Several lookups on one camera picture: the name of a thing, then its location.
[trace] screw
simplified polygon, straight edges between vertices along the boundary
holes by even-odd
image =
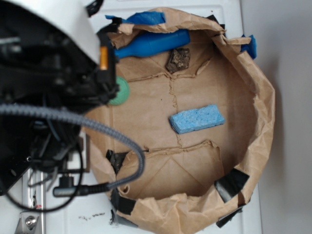
[[[17,176],[16,172],[13,169],[10,169],[10,172],[11,172],[12,176],[14,176],[14,177]]]
[[[55,84],[56,86],[64,86],[64,85],[65,85],[65,81],[64,81],[62,78],[56,78],[56,79],[54,80],[54,84]]]
[[[75,91],[72,87],[67,87],[66,88],[66,93],[69,94],[69,95],[75,95]]]
[[[81,76],[81,81],[82,82],[88,82],[90,80],[90,76],[88,76],[88,75],[82,75]]]
[[[12,93],[5,93],[4,94],[4,100],[6,102],[11,102],[13,100],[13,94]]]
[[[21,52],[21,47],[19,45],[12,45],[12,46],[10,46],[10,50],[13,53],[20,53]]]
[[[37,224],[37,220],[33,216],[29,216],[25,220],[26,226],[29,228],[29,230],[33,229],[35,225]]]

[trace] green object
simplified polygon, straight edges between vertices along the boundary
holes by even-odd
[[[128,99],[130,94],[129,85],[124,78],[117,76],[116,82],[119,85],[119,91],[117,92],[116,97],[108,102],[111,105],[123,104]]]

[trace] blue tape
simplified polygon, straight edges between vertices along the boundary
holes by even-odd
[[[111,20],[115,16],[105,15],[106,19]],[[166,18],[163,12],[157,11],[144,11],[140,13],[135,13],[130,16],[128,19],[122,19],[123,23],[132,23],[132,24],[146,24],[146,25],[155,25],[160,23],[165,23]]]
[[[245,44],[241,46],[240,52],[247,51],[247,53],[252,57],[252,59],[255,59],[257,57],[257,43],[253,35],[250,36],[252,39],[249,44]]]

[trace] black tape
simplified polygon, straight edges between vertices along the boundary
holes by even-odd
[[[113,166],[113,169],[117,175],[119,172],[123,161],[125,160],[127,153],[115,153],[112,150],[108,150],[106,153],[106,158],[110,161],[111,165]]]
[[[117,215],[117,212],[115,209],[111,210],[111,213],[112,213],[112,218],[110,220],[110,225],[112,225],[113,223],[118,223],[118,224],[126,225],[129,227],[133,227],[133,228],[138,227],[138,225],[134,224],[133,222],[127,220],[124,217]]]
[[[208,16],[207,19],[217,22],[223,29],[225,29],[225,24],[220,24],[214,15]]]
[[[130,215],[135,207],[136,201],[120,196],[118,190],[114,189],[111,196],[111,203],[116,210],[125,215]]]
[[[97,35],[102,34],[102,33],[117,33],[119,26],[122,24],[122,18],[119,17],[114,17],[112,19],[113,21],[108,24],[107,26],[103,27]]]
[[[232,220],[232,218],[238,214],[243,212],[243,207],[240,206],[238,207],[235,211],[233,211],[232,213],[228,214],[227,216],[224,216],[222,218],[219,219],[219,221],[217,223],[215,223],[219,228],[222,228],[225,224],[227,224],[229,221]]]
[[[249,175],[237,169],[232,169],[230,173],[216,180],[214,186],[224,203],[226,203],[243,189],[248,179]]]
[[[86,6],[86,10],[88,12],[89,17],[95,15],[103,5],[104,0],[95,0],[89,5]]]

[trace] white wall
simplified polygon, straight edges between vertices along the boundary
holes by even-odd
[[[260,180],[263,234],[312,233],[312,1],[241,0],[244,32],[276,89],[271,158]]]
[[[10,194],[17,200],[22,199],[21,179],[10,189]],[[6,196],[0,196],[0,234],[13,234],[20,219],[22,209],[14,206]]]

